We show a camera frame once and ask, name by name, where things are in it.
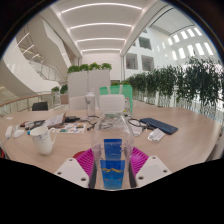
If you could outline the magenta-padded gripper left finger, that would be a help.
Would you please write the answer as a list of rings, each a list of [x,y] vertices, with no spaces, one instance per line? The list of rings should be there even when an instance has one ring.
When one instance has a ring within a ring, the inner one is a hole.
[[[93,189],[96,183],[96,165],[92,150],[81,151],[68,158],[55,174],[81,187]]]

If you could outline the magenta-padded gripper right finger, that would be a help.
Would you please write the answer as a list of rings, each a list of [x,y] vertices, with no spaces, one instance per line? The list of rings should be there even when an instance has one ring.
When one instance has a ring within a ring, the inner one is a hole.
[[[157,156],[148,156],[138,148],[133,148],[129,167],[132,188],[143,187],[170,173],[171,171]]]

